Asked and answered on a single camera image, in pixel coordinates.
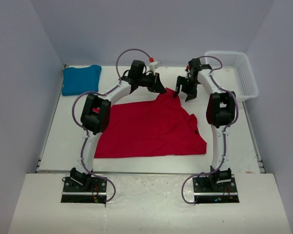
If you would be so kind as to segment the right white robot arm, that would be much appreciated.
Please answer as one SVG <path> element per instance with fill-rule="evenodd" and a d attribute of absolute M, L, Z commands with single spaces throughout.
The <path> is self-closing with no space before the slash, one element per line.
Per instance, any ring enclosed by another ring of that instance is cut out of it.
<path fill-rule="evenodd" d="M 174 97 L 183 92 L 187 95 L 186 101 L 195 99 L 199 84 L 209 94 L 206 119 L 212 129 L 213 158 L 210 172 L 204 175 L 208 178 L 209 188 L 218 192 L 231 181 L 228 138 L 230 126 L 237 121 L 239 111 L 235 93 L 223 88 L 212 75 L 223 68 L 222 62 L 213 56 L 206 57 L 216 60 L 220 66 L 212 68 L 209 64 L 202 64 L 201 57 L 191 59 L 186 67 L 187 75 L 177 77 Z"/>

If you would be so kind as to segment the red t shirt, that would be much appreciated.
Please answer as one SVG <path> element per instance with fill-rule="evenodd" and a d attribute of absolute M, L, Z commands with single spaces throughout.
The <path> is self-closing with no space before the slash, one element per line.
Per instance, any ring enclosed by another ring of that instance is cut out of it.
<path fill-rule="evenodd" d="M 97 145 L 95 158 L 204 155 L 207 143 L 198 120 L 167 89 L 155 100 L 116 104 Z"/>

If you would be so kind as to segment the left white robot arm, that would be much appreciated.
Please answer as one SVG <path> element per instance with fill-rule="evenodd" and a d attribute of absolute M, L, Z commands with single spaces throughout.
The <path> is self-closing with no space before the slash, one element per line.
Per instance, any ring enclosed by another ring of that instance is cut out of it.
<path fill-rule="evenodd" d="M 93 176 L 93 159 L 102 133 L 110 122 L 111 107 L 120 99 L 133 93 L 138 87 L 146 87 L 150 92 L 164 94 L 166 89 L 160 81 L 156 69 L 161 66 L 160 61 L 149 64 L 149 70 L 144 71 L 145 63 L 134 60 L 131 68 L 123 74 L 118 84 L 104 94 L 88 91 L 79 95 L 76 100 L 87 95 L 81 114 L 81 122 L 76 124 L 85 130 L 86 136 L 81 148 L 78 165 L 71 169 L 70 178 L 80 191 L 91 188 Z"/>

